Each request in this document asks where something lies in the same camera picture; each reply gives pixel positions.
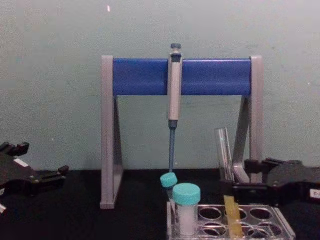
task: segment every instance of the small tube with teal cap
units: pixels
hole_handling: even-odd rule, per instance
[[[173,200],[180,235],[192,236],[197,233],[200,195],[200,188],[192,183],[180,183],[173,187]]]
[[[175,203],[173,200],[173,188],[177,184],[178,179],[174,172],[167,172],[160,177],[160,182],[162,187],[165,189],[168,195],[169,202],[173,212],[175,212]]]

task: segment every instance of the teal wall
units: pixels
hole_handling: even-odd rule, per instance
[[[0,141],[30,142],[36,169],[99,169],[101,55],[166,58],[171,42],[185,58],[262,55],[264,155],[320,165],[319,1],[0,3]],[[177,168],[217,167],[213,129],[233,142],[239,103],[182,98]],[[125,168],[166,168],[166,97],[121,97],[119,109]]]

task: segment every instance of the teal screw cap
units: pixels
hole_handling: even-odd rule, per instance
[[[174,172],[167,172],[160,177],[162,187],[170,188],[177,184],[178,179]]]
[[[173,187],[173,200],[180,205],[194,205],[200,201],[200,188],[192,183],[180,183]]]

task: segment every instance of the yellow strip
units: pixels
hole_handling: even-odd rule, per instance
[[[242,238],[243,232],[240,224],[239,205],[235,202],[234,196],[224,195],[224,205],[226,217],[229,225],[229,234],[231,239]]]

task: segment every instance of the black table surface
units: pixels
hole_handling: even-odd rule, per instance
[[[62,189],[35,197],[1,198],[0,240],[165,240],[166,201],[159,177],[165,170],[126,170],[115,209],[100,210],[98,170],[71,171]],[[179,182],[201,188],[200,204],[223,204],[219,172],[175,171]],[[320,205],[280,208],[297,240],[320,240]]]

